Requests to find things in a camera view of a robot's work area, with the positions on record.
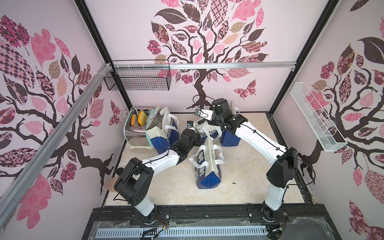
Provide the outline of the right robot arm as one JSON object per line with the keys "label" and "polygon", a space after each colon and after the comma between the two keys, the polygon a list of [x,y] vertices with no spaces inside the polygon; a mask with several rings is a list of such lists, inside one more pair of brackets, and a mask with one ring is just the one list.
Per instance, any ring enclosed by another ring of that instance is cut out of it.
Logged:
{"label": "right robot arm", "polygon": [[223,98],[212,101],[206,119],[209,124],[248,143],[270,163],[271,168],[266,173],[269,188],[262,205],[262,216],[265,221],[274,222],[282,210],[286,191],[293,185],[292,180],[298,172],[298,163],[301,161],[298,151],[274,142],[242,114],[234,114],[228,101]]}

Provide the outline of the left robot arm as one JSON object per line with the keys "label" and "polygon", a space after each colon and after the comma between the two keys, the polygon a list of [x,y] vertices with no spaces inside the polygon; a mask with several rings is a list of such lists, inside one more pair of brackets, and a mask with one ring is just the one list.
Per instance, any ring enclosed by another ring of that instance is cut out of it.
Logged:
{"label": "left robot arm", "polygon": [[182,163],[192,148],[200,145],[200,133],[185,129],[164,153],[145,161],[132,158],[114,183],[114,190],[136,209],[144,223],[153,223],[158,216],[157,206],[147,197],[153,177]]}

